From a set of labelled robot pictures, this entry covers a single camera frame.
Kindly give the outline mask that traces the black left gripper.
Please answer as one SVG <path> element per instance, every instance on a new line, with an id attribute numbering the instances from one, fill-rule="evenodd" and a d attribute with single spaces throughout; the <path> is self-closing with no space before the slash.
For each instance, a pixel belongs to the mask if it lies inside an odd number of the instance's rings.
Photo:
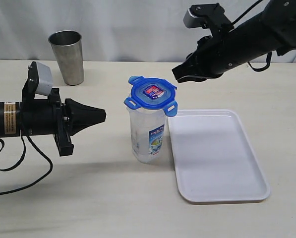
<path id="1" fill-rule="evenodd" d="M 59 155 L 71 156 L 74 145 L 70 137 L 88 127 L 103 123 L 106 112 L 71 98 L 65 99 L 64 104 L 69 115 L 67 126 L 58 88 L 51 89 L 46 99 L 36 99 L 35 93 L 23 88 L 20 121 L 24 135 L 53 135 Z"/>

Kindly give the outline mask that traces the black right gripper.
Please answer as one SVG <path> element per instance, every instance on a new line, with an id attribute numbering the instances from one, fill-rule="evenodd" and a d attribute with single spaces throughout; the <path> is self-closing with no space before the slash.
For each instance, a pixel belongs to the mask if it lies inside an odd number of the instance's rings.
<path id="1" fill-rule="evenodd" d="M 185 61 L 172 69 L 178 83 L 216 79 L 237 67 L 237 30 L 222 36 L 205 36 Z"/>

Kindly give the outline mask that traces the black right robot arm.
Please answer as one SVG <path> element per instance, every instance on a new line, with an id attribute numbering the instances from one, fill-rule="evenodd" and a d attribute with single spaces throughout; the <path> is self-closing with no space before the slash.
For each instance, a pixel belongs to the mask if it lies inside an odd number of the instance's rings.
<path id="1" fill-rule="evenodd" d="M 202 82 L 219 78 L 235 67 L 272 52 L 278 56 L 296 50 L 296 0 L 271 0 L 264 10 L 238 27 L 225 16 L 219 3 L 192 5 L 183 22 L 189 29 L 209 29 L 185 61 L 172 69 L 177 82 Z"/>

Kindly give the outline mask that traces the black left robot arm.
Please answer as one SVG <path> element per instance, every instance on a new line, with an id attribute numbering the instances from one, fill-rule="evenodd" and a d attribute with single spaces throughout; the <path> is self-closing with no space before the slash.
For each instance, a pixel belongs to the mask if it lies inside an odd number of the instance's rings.
<path id="1" fill-rule="evenodd" d="M 62 102 L 58 88 L 45 99 L 23 93 L 21 102 L 0 102 L 0 138 L 53 135 L 59 155 L 70 156 L 74 149 L 71 137 L 105 119 L 103 109 L 71 98 Z"/>

